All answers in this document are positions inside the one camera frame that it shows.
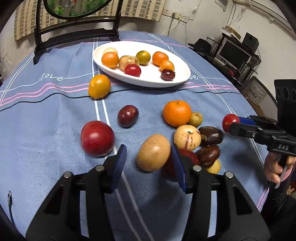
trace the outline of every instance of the black speaker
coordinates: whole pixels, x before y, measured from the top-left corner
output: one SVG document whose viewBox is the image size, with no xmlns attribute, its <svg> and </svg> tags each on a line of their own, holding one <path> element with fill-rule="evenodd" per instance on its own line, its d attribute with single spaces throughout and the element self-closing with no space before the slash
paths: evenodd
<svg viewBox="0 0 296 241">
<path fill-rule="evenodd" d="M 248 49 L 253 49 L 255 51 L 259 46 L 259 41 L 253 35 L 246 33 L 242 44 L 245 45 Z"/>
</svg>

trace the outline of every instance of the dark red fruit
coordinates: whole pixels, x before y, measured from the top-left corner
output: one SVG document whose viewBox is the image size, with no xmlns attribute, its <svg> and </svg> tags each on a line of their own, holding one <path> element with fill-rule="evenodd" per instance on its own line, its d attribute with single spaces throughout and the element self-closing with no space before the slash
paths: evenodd
<svg viewBox="0 0 296 241">
<path fill-rule="evenodd" d="M 117 120 L 122 127 L 131 127 L 138 119 L 139 111 L 133 105 L 124 106 L 117 115 Z"/>
<path fill-rule="evenodd" d="M 168 80 L 168 81 L 171 81 L 174 79 L 175 77 L 175 72 L 170 70 L 170 69 L 163 69 L 162 72 L 161 72 L 161 77 L 164 79 L 164 80 Z"/>
<path fill-rule="evenodd" d="M 129 64 L 125 67 L 124 73 L 136 77 L 140 77 L 141 75 L 141 68 L 136 64 Z"/>
<path fill-rule="evenodd" d="M 199 160 L 198 160 L 198 158 L 197 158 L 197 156 L 196 156 L 196 154 L 194 152 L 189 151 L 189 150 L 179 149 L 179 153 L 181 155 L 190 157 L 192 162 L 193 162 L 193 165 L 199 165 L 200 164 L 200 162 L 199 162 Z M 164 168 L 167 170 L 167 172 L 172 177 L 176 178 L 176 173 L 175 173 L 175 169 L 174 169 L 174 165 L 173 165 L 171 155 L 170 155 L 169 159 L 167 160 L 167 162 L 165 163 Z"/>
<path fill-rule="evenodd" d="M 240 123 L 240 120 L 237 115 L 234 115 L 234 114 L 225 115 L 222 121 L 223 130 L 225 132 L 228 132 L 229 126 L 234 122 Z"/>
<path fill-rule="evenodd" d="M 80 141 L 87 154 L 104 156 L 112 150 L 115 144 L 115 135 L 106 123 L 93 120 L 82 128 Z"/>
</svg>

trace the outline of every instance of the human hand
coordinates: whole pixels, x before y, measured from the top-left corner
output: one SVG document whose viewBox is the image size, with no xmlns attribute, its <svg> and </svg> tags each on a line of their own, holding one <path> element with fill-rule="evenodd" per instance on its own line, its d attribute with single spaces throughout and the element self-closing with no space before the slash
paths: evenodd
<svg viewBox="0 0 296 241">
<path fill-rule="evenodd" d="M 278 174 L 281 174 L 283 172 L 283 168 L 278 164 L 279 158 L 280 158 L 279 154 L 269 152 L 264 162 L 264 173 L 266 178 L 269 181 L 274 182 L 276 184 L 278 184 L 281 181 Z M 287 158 L 287 162 L 286 162 L 288 165 L 287 171 L 293 167 L 295 161 L 296 161 L 296 157 L 289 156 Z"/>
</svg>

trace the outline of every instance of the computer monitor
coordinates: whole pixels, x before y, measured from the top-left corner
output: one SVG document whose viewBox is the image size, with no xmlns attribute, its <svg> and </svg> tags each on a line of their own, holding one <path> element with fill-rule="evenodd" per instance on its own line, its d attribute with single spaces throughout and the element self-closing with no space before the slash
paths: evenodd
<svg viewBox="0 0 296 241">
<path fill-rule="evenodd" d="M 219 50 L 218 55 L 229 65 L 239 70 L 243 63 L 248 63 L 251 59 L 251 55 L 228 40 L 225 41 L 223 47 Z"/>
</svg>

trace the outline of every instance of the air conditioner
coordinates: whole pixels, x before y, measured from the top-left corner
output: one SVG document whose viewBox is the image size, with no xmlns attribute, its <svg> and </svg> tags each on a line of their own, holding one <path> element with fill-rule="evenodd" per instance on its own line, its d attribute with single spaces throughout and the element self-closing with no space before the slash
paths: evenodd
<svg viewBox="0 0 296 241">
<path fill-rule="evenodd" d="M 234 0 L 236 4 L 246 5 L 253 10 L 267 16 L 270 20 L 277 23 L 283 29 L 285 29 L 289 34 L 291 34 L 294 39 L 296 39 L 296 34 L 293 31 L 291 25 L 279 10 L 277 5 L 271 0 Z"/>
</svg>

